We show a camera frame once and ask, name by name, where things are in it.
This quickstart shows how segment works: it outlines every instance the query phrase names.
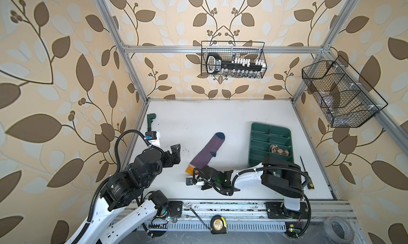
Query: wire basket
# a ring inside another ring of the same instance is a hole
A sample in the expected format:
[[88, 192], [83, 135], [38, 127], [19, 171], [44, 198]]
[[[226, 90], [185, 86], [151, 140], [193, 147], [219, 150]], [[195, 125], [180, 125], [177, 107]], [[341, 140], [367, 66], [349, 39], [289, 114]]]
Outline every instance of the wire basket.
[[263, 78], [268, 68], [264, 45], [252, 41], [202, 41], [201, 74], [214, 78]]
[[[388, 103], [356, 69], [339, 57], [302, 68], [302, 79], [331, 127], [360, 127]], [[358, 74], [358, 82], [345, 72], [343, 63]], [[371, 93], [382, 102], [375, 103], [369, 96]]]

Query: table surface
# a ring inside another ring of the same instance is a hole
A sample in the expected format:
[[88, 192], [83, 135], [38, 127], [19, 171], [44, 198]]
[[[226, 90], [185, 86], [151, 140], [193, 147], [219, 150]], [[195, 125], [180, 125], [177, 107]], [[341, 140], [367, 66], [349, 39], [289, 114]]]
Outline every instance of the table surface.
[[[217, 132], [225, 134], [225, 141], [216, 157], [208, 163], [219, 171], [246, 169], [248, 167], [249, 139], [253, 122], [287, 127], [292, 133], [294, 161], [302, 167], [300, 157], [313, 180], [314, 190], [305, 188], [312, 199], [333, 199], [300, 125], [292, 104], [288, 100], [197, 100], [151, 101], [147, 114], [155, 113], [153, 131], [160, 131], [160, 146], [165, 151], [171, 145], [181, 145], [181, 162], [164, 168], [152, 185], [145, 190], [161, 190], [169, 199], [283, 199], [283, 196], [259, 184], [223, 196], [213, 189], [201, 190], [200, 186], [187, 186], [185, 172], [191, 160]], [[146, 117], [141, 132], [147, 131]], [[137, 139], [130, 162], [146, 149]]]

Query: gray surface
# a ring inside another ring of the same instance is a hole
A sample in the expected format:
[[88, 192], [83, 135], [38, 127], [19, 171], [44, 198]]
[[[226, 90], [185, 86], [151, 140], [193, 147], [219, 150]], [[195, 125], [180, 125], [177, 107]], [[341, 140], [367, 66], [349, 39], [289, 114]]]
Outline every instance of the gray surface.
[[145, 231], [130, 233], [120, 244], [337, 244], [324, 232], [323, 225], [310, 225], [304, 236], [299, 240], [289, 239], [284, 233], [243, 233], [231, 232], [213, 235], [208, 232], [166, 232], [163, 236], [151, 239]]

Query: tape roll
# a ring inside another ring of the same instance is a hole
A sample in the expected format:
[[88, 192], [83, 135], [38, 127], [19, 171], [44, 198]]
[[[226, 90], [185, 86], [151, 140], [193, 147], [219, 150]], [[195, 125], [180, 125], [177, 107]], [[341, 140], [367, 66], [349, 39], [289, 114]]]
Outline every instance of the tape roll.
[[[338, 223], [344, 231], [344, 238], [340, 238], [333, 229], [333, 222]], [[354, 231], [351, 228], [349, 222], [345, 221], [339, 216], [328, 217], [323, 222], [324, 231], [327, 236], [335, 242], [339, 243], [351, 243], [354, 240]]]

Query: sock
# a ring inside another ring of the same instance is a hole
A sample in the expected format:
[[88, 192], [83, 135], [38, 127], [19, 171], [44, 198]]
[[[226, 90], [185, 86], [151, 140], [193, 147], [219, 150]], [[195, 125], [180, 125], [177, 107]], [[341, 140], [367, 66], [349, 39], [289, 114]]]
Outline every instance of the sock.
[[206, 166], [211, 158], [217, 155], [218, 149], [224, 143], [225, 135], [223, 133], [216, 133], [211, 140], [205, 145], [205, 147], [191, 160], [186, 172], [190, 175], [193, 174], [194, 168], [203, 168]]

